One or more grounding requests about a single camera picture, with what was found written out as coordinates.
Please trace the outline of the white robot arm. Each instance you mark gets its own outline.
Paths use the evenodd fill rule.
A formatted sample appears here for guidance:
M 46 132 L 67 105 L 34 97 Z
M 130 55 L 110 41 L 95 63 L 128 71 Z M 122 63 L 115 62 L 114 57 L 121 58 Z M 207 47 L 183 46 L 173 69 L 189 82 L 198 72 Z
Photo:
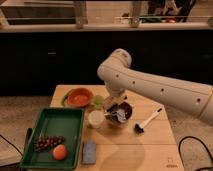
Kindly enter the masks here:
M 106 110 L 122 101 L 128 90 L 193 114 L 213 127 L 213 85 L 139 72 L 130 68 L 131 62 L 131 55 L 119 48 L 99 65 L 97 75 L 109 93 Z

